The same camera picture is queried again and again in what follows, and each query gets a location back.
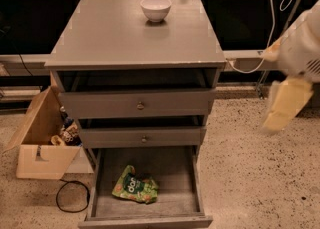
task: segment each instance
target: gray cabinet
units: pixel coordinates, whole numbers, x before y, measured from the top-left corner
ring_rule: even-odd
[[[99,150],[79,227],[206,228],[196,161],[223,53],[200,0],[172,0],[160,24],[139,1],[81,0],[46,63],[84,146]],[[128,164],[159,183],[157,202],[112,196]]]

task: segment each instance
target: green chip bag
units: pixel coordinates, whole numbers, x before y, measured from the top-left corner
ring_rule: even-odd
[[[134,167],[128,165],[113,188],[112,195],[147,204],[155,202],[158,196],[156,182],[151,177],[140,181],[135,178],[135,174]]]

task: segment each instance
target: open cardboard box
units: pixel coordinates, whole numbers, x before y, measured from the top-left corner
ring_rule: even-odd
[[[93,173],[83,147],[53,146],[63,125],[60,103],[52,87],[36,95],[5,151],[20,146],[17,177],[61,179],[65,173]]]

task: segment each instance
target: speckled floor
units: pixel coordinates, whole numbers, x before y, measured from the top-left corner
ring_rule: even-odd
[[[305,110],[282,132],[259,132],[265,101],[252,93],[217,99],[199,157],[200,184],[210,229],[319,228],[320,110]],[[22,114],[0,115],[0,150]],[[58,210],[59,181],[15,178],[18,150],[0,156],[0,228],[73,229],[85,212]],[[66,175],[90,185],[92,175]],[[65,202],[84,203],[82,189]]]

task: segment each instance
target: drawer handle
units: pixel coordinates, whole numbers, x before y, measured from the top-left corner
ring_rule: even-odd
[[[148,141],[147,136],[143,136],[142,139],[141,139],[141,142],[142,143],[147,143],[147,141]]]
[[[139,103],[137,104],[137,109],[138,109],[138,110],[143,110],[143,109],[144,109],[144,104],[143,104],[142,102],[139,102]]]

